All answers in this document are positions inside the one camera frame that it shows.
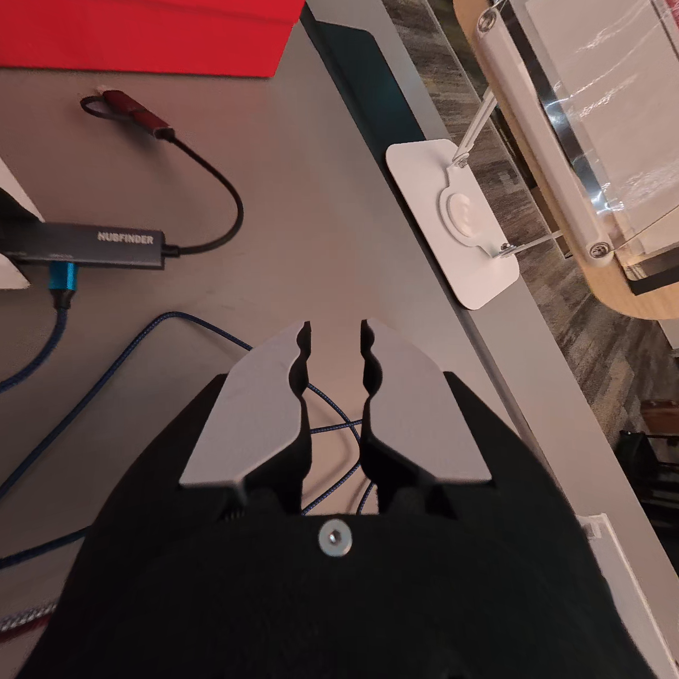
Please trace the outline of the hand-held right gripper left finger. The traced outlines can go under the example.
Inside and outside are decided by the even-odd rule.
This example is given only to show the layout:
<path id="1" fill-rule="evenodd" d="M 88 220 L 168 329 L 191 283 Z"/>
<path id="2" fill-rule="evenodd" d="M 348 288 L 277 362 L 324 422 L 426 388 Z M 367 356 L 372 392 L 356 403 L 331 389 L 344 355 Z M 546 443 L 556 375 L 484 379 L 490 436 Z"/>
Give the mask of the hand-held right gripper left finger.
<path id="1" fill-rule="evenodd" d="M 228 488 L 243 505 L 267 490 L 287 514 L 301 512 L 312 465 L 303 397 L 310 353 L 310 323 L 298 321 L 233 366 L 182 472 L 181 487 Z"/>

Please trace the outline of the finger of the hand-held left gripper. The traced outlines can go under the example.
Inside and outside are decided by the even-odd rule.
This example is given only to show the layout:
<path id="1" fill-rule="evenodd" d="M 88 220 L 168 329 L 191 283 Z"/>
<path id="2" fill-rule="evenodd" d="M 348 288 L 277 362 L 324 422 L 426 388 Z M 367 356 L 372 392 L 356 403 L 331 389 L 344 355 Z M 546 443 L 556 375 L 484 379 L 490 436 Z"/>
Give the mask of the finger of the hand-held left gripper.
<path id="1" fill-rule="evenodd" d="M 43 222 L 39 209 L 1 158 L 1 226 L 36 230 Z"/>
<path id="2" fill-rule="evenodd" d="M 21 271 L 3 254 L 0 255 L 1 291 L 20 291 L 30 287 L 30 282 Z"/>

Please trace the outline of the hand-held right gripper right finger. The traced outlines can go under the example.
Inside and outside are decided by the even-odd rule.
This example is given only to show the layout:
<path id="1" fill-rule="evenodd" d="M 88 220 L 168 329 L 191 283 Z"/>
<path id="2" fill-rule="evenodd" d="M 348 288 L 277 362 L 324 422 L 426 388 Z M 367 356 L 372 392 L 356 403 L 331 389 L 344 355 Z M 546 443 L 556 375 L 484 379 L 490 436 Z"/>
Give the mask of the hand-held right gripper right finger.
<path id="1" fill-rule="evenodd" d="M 360 463 L 386 514 L 402 489 L 480 485 L 491 471 L 435 361 L 376 318 L 360 332 L 367 391 Z"/>

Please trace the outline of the red plastic bin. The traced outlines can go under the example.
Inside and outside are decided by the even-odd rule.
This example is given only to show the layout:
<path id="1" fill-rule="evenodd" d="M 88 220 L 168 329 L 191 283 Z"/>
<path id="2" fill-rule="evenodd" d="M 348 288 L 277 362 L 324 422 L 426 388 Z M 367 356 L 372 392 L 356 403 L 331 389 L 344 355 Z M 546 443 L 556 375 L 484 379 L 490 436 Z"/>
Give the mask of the red plastic bin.
<path id="1" fill-rule="evenodd" d="M 1 66 L 272 77 L 305 1 L 2 1 Z"/>

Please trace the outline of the wooden acrylic sign board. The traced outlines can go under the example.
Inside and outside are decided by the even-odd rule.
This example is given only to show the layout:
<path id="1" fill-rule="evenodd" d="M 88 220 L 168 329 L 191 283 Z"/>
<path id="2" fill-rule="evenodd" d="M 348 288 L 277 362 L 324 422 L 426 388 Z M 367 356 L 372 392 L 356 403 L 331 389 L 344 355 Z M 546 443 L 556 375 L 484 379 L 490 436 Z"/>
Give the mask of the wooden acrylic sign board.
<path id="1" fill-rule="evenodd" d="M 502 64 L 494 65 L 483 46 L 479 24 L 490 11 L 487 1 L 454 1 L 456 18 L 468 39 L 489 89 L 497 99 L 506 123 L 542 197 L 540 211 L 550 217 L 585 275 L 590 290 L 607 307 L 632 318 L 678 318 L 678 284 L 641 295 L 630 290 L 617 263 L 595 263 L 578 242 L 576 217 L 594 220 L 593 208 L 576 188 L 556 135 L 547 121 L 537 92 L 510 38 L 502 38 Z"/>

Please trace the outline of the dark furniture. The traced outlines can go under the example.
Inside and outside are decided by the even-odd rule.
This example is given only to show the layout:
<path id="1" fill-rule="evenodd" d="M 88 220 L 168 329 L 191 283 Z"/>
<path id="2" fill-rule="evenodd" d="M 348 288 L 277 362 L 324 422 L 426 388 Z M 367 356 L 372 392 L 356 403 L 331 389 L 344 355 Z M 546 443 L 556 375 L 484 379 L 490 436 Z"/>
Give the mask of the dark furniture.
<path id="1" fill-rule="evenodd" d="M 678 462 L 658 457 L 654 442 L 678 453 L 678 402 L 641 402 L 647 433 L 621 430 L 616 459 L 657 535 L 678 538 Z"/>

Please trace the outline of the white sign stand base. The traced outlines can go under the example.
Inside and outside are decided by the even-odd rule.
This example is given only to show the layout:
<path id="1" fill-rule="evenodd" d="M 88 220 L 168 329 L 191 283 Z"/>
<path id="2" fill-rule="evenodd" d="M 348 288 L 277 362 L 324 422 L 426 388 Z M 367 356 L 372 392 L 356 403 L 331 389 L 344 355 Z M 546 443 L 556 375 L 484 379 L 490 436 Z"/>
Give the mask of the white sign stand base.
<path id="1" fill-rule="evenodd" d="M 460 304 L 479 310 L 520 277 L 497 217 L 451 140 L 391 145 L 386 165 Z"/>

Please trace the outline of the dark teal panel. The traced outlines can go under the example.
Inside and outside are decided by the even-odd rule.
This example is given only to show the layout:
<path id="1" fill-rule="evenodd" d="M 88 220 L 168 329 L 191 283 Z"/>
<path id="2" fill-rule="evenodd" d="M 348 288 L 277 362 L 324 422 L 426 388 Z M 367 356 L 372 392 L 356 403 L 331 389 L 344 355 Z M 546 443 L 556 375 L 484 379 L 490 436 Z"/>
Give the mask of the dark teal panel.
<path id="1" fill-rule="evenodd" d="M 318 21 L 307 7 L 301 24 L 378 164 L 391 145 L 426 140 L 372 34 Z"/>

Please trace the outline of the printed instruction sheet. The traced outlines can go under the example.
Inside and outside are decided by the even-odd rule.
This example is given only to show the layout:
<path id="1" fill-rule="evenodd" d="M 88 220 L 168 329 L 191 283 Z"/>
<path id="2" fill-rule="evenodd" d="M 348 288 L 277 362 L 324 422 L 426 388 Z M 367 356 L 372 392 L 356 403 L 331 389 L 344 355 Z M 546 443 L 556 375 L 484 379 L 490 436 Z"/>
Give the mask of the printed instruction sheet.
<path id="1" fill-rule="evenodd" d="M 631 256 L 678 247 L 678 28 L 665 1 L 527 1 L 547 114 Z"/>

